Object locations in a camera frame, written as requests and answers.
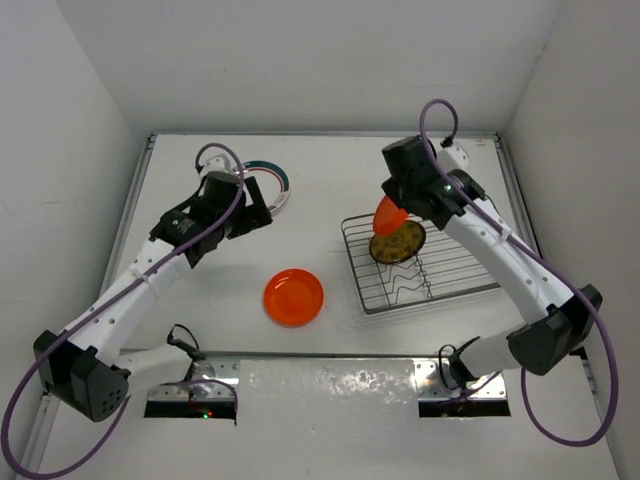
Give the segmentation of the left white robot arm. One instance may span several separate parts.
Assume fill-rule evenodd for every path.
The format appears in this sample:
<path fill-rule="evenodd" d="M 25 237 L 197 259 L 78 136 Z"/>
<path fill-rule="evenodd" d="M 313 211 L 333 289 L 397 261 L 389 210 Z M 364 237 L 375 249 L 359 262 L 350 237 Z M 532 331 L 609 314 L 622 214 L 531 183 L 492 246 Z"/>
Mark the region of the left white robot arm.
<path fill-rule="evenodd" d="M 253 177 L 209 172 L 196 192 L 165 212 L 125 272 L 89 308 L 62 329 L 34 342 L 46 393 L 89 420 L 110 417 L 133 393 L 187 378 L 203 360 L 196 347 L 177 340 L 134 354 L 124 344 L 146 313 L 225 239 L 272 222 Z"/>

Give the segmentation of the yellow brown plate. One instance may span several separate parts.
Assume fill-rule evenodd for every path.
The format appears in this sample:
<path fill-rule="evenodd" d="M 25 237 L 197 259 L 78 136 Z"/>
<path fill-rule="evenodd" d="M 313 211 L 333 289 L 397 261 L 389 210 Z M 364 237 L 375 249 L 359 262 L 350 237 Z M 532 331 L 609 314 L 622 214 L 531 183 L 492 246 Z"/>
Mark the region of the yellow brown plate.
<path fill-rule="evenodd" d="M 390 235 L 374 235 L 369 242 L 369 255 L 384 265 L 402 263 L 422 249 L 426 237 L 426 230 L 420 223 L 407 220 Z"/>

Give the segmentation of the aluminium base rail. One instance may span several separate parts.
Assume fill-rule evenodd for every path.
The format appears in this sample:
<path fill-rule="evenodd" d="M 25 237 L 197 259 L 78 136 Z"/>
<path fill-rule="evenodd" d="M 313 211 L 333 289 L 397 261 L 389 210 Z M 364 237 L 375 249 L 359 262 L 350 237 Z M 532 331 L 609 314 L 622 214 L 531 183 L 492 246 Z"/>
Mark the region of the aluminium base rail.
<path fill-rule="evenodd" d="M 427 358 L 341 358 L 341 357 L 277 357 L 266 356 L 267 362 L 280 362 L 309 373 L 317 373 L 313 384 L 322 382 L 333 390 L 378 391 L 386 386 L 391 376 L 382 367 L 404 365 L 405 375 L 414 382 L 418 401 L 431 409 L 443 409 L 463 401 L 505 403 L 507 393 L 502 375 L 498 372 L 469 380 L 461 387 L 451 383 L 451 357 Z M 82 388 L 89 415 L 95 421 L 111 414 L 126 397 L 137 391 L 158 386 L 176 388 L 202 403 L 217 392 L 216 385 L 233 397 L 240 382 L 240 356 L 226 358 L 206 355 L 194 347 L 173 342 L 159 348 L 134 351 L 120 355 L 108 365 L 89 355 L 92 363 L 87 368 L 86 385 Z"/>

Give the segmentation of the orange plastic plate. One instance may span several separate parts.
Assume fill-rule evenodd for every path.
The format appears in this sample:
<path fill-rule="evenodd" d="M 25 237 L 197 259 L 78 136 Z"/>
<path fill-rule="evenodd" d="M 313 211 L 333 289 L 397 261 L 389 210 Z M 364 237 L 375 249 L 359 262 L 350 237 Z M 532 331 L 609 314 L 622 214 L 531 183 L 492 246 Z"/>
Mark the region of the orange plastic plate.
<path fill-rule="evenodd" d="M 324 288 L 311 272 L 290 268 L 274 275 L 263 292 L 263 306 L 277 325 L 298 328 L 312 322 L 324 306 Z"/>
<path fill-rule="evenodd" d="M 396 232 L 408 219 L 409 214 L 399 208 L 388 197 L 384 196 L 374 213 L 372 227 L 377 236 L 388 236 Z"/>

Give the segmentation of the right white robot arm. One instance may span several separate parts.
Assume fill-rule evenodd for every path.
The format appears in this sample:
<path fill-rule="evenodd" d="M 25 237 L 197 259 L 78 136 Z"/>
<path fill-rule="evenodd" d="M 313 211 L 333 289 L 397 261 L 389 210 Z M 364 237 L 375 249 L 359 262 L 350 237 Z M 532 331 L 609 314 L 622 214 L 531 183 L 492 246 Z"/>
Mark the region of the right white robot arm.
<path fill-rule="evenodd" d="M 475 337 L 450 356 L 449 373 L 459 387 L 516 368 L 543 376 L 580 346 L 602 304 L 600 292 L 587 285 L 573 293 L 532 259 L 532 250 L 462 169 L 459 148 L 441 150 L 432 162 L 421 138 L 414 136 L 384 147 L 382 155 L 390 172 L 382 185 L 385 194 L 468 250 L 508 294 L 523 321 L 512 331 Z"/>

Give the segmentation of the dark green rimmed plate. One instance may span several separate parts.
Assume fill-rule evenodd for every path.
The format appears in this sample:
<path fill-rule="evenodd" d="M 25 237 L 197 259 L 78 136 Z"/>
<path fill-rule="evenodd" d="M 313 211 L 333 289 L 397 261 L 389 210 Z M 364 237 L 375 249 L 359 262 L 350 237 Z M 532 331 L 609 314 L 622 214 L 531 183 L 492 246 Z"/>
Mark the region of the dark green rimmed plate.
<path fill-rule="evenodd" d="M 291 182 L 286 171 L 279 165 L 266 160 L 251 160 L 242 163 L 245 182 L 254 178 L 263 200 L 271 214 L 280 213 L 291 194 Z"/>

